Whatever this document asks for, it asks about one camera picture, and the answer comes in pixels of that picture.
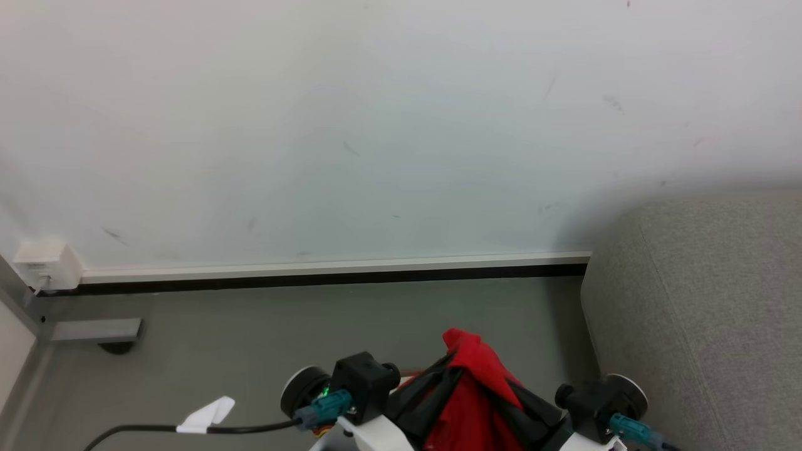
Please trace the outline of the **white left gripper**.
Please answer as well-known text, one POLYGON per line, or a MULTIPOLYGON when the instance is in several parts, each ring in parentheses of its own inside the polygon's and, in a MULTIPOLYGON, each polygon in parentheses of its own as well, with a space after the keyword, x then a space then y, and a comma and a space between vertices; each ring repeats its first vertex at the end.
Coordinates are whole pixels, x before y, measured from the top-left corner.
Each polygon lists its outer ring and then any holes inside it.
POLYGON ((378 416, 369 422, 355 425, 340 416, 335 425, 311 450, 413 450, 412 443, 398 426, 387 417, 378 416))

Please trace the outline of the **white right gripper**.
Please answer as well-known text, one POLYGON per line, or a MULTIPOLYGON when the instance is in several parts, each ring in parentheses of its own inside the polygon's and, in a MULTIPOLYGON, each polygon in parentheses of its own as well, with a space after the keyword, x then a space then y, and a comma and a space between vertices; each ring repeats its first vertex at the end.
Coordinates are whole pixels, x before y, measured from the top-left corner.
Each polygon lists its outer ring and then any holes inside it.
POLYGON ((550 438, 550 450, 627 450, 618 435, 602 437, 601 442, 580 433, 558 433, 550 438))

